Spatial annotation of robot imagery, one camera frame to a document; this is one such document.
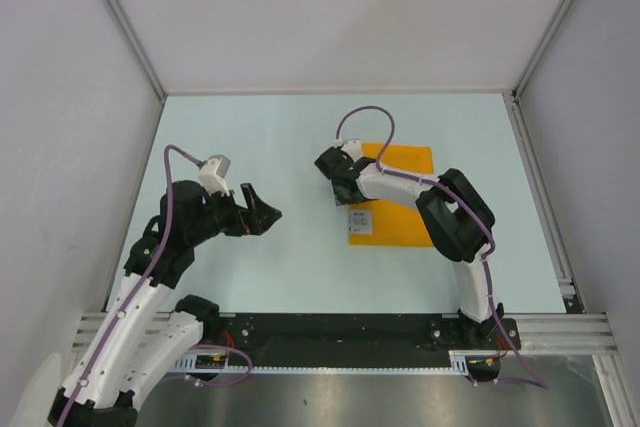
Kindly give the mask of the orange plastic folder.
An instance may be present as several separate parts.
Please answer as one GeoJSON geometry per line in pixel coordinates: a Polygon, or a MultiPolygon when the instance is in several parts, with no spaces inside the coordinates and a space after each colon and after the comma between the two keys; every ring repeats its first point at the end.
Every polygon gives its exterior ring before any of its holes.
{"type": "MultiPolygon", "coordinates": [[[[433,174],[432,150],[427,146],[392,144],[382,161],[393,168],[433,174]]],[[[390,201],[350,205],[348,243],[352,246],[432,248],[419,213],[390,201]]]]}

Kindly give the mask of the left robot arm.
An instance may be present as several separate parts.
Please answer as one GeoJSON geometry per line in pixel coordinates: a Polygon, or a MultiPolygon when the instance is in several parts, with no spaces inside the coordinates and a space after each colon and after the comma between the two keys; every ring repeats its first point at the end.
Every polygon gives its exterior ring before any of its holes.
{"type": "Polygon", "coordinates": [[[195,250],[218,236],[260,236],[281,219],[253,186],[244,205],[195,181],[172,183],[125,263],[114,304],[78,365],[59,387],[48,414],[53,426],[132,426],[168,370],[190,348],[214,344],[222,322],[217,304],[189,294],[152,340],[143,336],[195,250]]]}

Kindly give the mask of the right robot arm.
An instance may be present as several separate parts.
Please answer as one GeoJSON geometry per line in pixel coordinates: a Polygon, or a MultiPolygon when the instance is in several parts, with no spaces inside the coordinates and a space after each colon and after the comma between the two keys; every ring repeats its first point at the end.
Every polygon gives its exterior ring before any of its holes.
{"type": "Polygon", "coordinates": [[[496,248],[495,216],[461,171],[450,168],[434,177],[393,168],[365,156],[358,141],[328,148],[314,165],[338,205],[389,201],[416,211],[435,249],[453,263],[463,340],[484,348],[496,338],[504,309],[488,264],[496,248]]]}

